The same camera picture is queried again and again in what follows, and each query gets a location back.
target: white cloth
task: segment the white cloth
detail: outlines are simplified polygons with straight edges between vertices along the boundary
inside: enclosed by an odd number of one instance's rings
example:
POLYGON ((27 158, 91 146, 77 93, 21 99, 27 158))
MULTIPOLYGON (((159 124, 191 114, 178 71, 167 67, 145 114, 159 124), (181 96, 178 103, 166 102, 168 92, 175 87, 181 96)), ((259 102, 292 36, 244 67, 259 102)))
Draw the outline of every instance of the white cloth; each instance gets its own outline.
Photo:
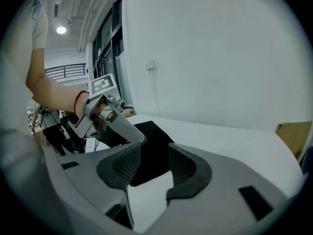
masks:
MULTIPOLYGON (((35 112, 38 113, 38 107, 39 104, 35 104, 35 112)), ((58 123, 61 123, 60 116, 58 114, 57 110, 51 110, 50 112, 47 112, 44 116, 41 114, 38 114, 38 119, 40 122, 40 127, 42 130, 49 128, 53 125, 56 125, 58 123)))
MULTIPOLYGON (((25 0, 8 27, 1 43, 1 51, 10 64, 11 69, 15 71, 24 84, 26 84, 32 51, 45 47, 48 29, 46 14, 41 8, 37 19, 36 30, 33 35, 33 11, 34 0, 25 0)), ((10 90, 6 93, 10 93, 12 98, 18 98, 15 95, 17 91, 10 90)), ((20 107, 25 108, 25 110, 17 130, 30 135, 27 121, 27 105, 20 105, 20 107)))

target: window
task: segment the window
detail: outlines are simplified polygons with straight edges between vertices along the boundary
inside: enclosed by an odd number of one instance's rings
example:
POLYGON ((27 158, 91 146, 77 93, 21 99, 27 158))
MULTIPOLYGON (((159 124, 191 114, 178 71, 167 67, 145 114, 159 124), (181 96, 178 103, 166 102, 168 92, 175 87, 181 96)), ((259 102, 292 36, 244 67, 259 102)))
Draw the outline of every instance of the window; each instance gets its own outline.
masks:
POLYGON ((123 51, 122 0, 117 0, 105 17, 93 42, 94 78, 112 73, 119 88, 115 57, 123 51))
POLYGON ((112 13, 110 13, 106 22, 103 24, 101 29, 101 51, 106 47, 108 39, 112 33, 112 13))

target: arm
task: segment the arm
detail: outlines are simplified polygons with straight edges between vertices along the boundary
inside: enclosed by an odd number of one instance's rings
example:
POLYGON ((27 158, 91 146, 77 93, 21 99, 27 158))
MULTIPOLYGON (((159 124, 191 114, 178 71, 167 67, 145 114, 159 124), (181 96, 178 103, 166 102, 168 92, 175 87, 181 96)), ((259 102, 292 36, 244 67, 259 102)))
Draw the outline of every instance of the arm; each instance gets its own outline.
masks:
MULTIPOLYGON (((44 68, 45 49, 32 52, 30 68, 26 85, 34 94, 33 99, 41 105, 53 110, 74 112, 75 99, 80 91, 59 84, 46 76, 44 68)), ((84 114, 84 105, 89 94, 83 93, 76 104, 76 113, 79 118, 84 114)))
POLYGON ((35 112, 31 119, 31 130, 33 131, 33 133, 35 133, 35 123, 36 123, 37 117, 38 117, 38 113, 35 112))

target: white table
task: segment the white table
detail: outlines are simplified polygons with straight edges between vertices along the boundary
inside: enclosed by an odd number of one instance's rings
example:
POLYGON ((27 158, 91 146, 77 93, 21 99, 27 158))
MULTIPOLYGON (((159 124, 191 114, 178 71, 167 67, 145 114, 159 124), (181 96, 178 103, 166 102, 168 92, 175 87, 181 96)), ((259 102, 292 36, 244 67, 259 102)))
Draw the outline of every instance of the white table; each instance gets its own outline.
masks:
MULTIPOLYGON (((146 115, 128 118, 132 124, 152 120, 179 144, 237 159, 277 186, 287 197, 297 194, 304 184, 301 168, 281 139, 271 131, 257 131, 188 123, 146 115)), ((97 150, 108 148, 100 143, 97 150)), ((87 140, 86 151, 93 151, 87 140)), ((142 233, 166 210, 165 194, 173 187, 168 172, 138 187, 129 187, 134 230, 142 233)))

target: cable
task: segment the cable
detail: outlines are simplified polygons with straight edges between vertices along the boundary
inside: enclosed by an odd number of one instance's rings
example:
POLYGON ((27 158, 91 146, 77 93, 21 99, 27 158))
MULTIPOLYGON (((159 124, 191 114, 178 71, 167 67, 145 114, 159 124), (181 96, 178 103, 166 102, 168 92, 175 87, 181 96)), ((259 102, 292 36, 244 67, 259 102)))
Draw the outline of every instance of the cable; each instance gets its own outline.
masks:
POLYGON ((104 109, 104 108, 101 108, 99 105, 97 105, 97 107, 102 110, 102 111, 113 111, 113 109, 104 109))
POLYGON ((157 116, 160 117, 160 109, 159 109, 158 98, 157 98, 157 86, 156 86, 156 80, 155 80, 155 75, 154 75, 153 70, 149 70, 149 74, 150 74, 150 78, 152 79, 152 83, 153 83, 153 93, 154 93, 155 98, 156 98, 156 111, 157 111, 157 116))
POLYGON ((40 120, 40 128, 41 128, 41 125, 43 124, 43 119, 44 119, 44 116, 43 115, 41 115, 41 120, 40 120))
POLYGON ((96 151, 96 149, 97 149, 97 147, 98 147, 99 142, 100 142, 100 141, 98 141, 98 143, 97 143, 97 139, 94 139, 94 150, 93 150, 93 152, 95 152, 95 151, 96 151))
POLYGON ((49 113, 50 113, 50 115, 52 116, 53 120, 54 120, 57 124, 59 124, 59 123, 58 123, 58 121, 57 121, 57 120, 55 120, 55 118, 53 117, 53 115, 52 115, 51 111, 50 111, 49 113))

